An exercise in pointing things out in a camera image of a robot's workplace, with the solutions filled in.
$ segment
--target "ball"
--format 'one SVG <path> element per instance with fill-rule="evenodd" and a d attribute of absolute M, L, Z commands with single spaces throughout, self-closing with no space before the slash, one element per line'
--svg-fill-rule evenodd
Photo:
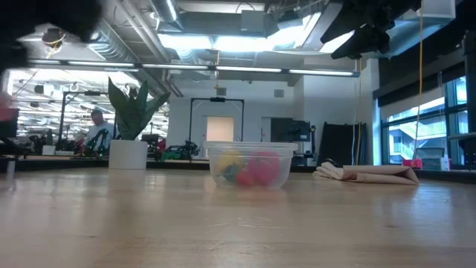
<path fill-rule="evenodd" d="M 256 152 L 251 155 L 248 169 L 258 185 L 269 186 L 280 172 L 279 155 L 274 152 Z"/>
<path fill-rule="evenodd" d="M 241 186 L 241 187 L 253 186 L 254 185 L 253 174 L 247 169 L 242 169 L 237 174 L 237 184 L 238 186 Z"/>

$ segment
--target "wooden table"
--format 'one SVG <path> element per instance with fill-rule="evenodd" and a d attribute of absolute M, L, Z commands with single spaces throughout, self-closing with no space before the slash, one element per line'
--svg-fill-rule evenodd
<path fill-rule="evenodd" d="M 292 174 L 225 190 L 208 172 L 17 173 L 0 191 L 0 267 L 473 267 L 476 187 Z"/>

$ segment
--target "plastic bowl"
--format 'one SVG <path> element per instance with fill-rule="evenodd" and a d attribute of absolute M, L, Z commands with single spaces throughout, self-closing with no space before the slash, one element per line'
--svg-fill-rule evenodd
<path fill-rule="evenodd" d="M 293 143 L 206 141 L 210 172 L 220 187 L 280 188 L 289 176 Z"/>

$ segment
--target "ceiling light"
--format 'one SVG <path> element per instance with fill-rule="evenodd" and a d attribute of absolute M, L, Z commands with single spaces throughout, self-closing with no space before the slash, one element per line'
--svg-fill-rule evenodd
<path fill-rule="evenodd" d="M 253 68 L 253 67 L 232 67 L 232 66 L 217 66 L 217 71 L 255 71 L 255 72 L 272 72 L 280 73 L 280 68 Z"/>
<path fill-rule="evenodd" d="M 341 76 L 341 77 L 353 77 L 356 73 L 352 71 L 326 71 L 326 70 L 289 70 L 290 74 L 309 74 L 309 75 L 326 75 L 326 76 Z"/>
<path fill-rule="evenodd" d="M 340 48 L 347 40 L 354 35 L 355 31 L 351 31 L 349 33 L 343 34 L 332 41 L 329 41 L 324 44 L 319 52 L 323 53 L 334 53 L 337 48 Z"/>
<path fill-rule="evenodd" d="M 208 36 L 159 34 L 158 38 L 166 48 L 176 50 L 212 49 Z"/>
<path fill-rule="evenodd" d="M 139 69 L 130 69 L 130 68 L 104 68 L 104 71 L 130 71 L 130 72 L 138 72 Z"/>
<path fill-rule="evenodd" d="M 264 51 L 266 49 L 266 38 L 221 36 L 216 40 L 214 48 L 227 52 Z"/>
<path fill-rule="evenodd" d="M 143 64 L 144 68 L 166 68 L 172 70 L 208 70 L 208 66 L 176 65 L 176 64 Z"/>
<path fill-rule="evenodd" d="M 28 60 L 28 62 L 31 64 L 61 64 L 59 60 Z"/>
<path fill-rule="evenodd" d="M 295 48 L 301 47 L 305 43 L 305 41 L 307 40 L 307 37 L 309 37 L 312 30 L 314 30 L 315 25 L 318 23 L 318 20 L 320 19 L 321 15 L 322 15 L 321 12 L 317 12 L 303 18 L 303 23 L 305 25 L 304 30 L 296 39 Z"/>
<path fill-rule="evenodd" d="M 134 67 L 134 63 L 102 63 L 87 61 L 68 61 L 73 66 L 101 66 L 101 67 Z"/>

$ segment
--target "man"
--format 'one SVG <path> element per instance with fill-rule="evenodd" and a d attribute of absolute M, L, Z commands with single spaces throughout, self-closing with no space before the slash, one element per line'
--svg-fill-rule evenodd
<path fill-rule="evenodd" d="M 86 140 L 84 141 L 84 145 L 88 144 L 101 130 L 107 130 L 106 140 L 104 141 L 104 147 L 108 148 L 111 144 L 112 136 L 114 135 L 114 125 L 104 121 L 103 113 L 96 109 L 91 112 L 91 119 L 94 122 L 94 126 L 89 127 L 88 135 L 86 136 Z M 102 136 L 99 137 L 97 140 L 96 146 L 94 150 L 97 150 L 100 146 L 102 140 Z"/>

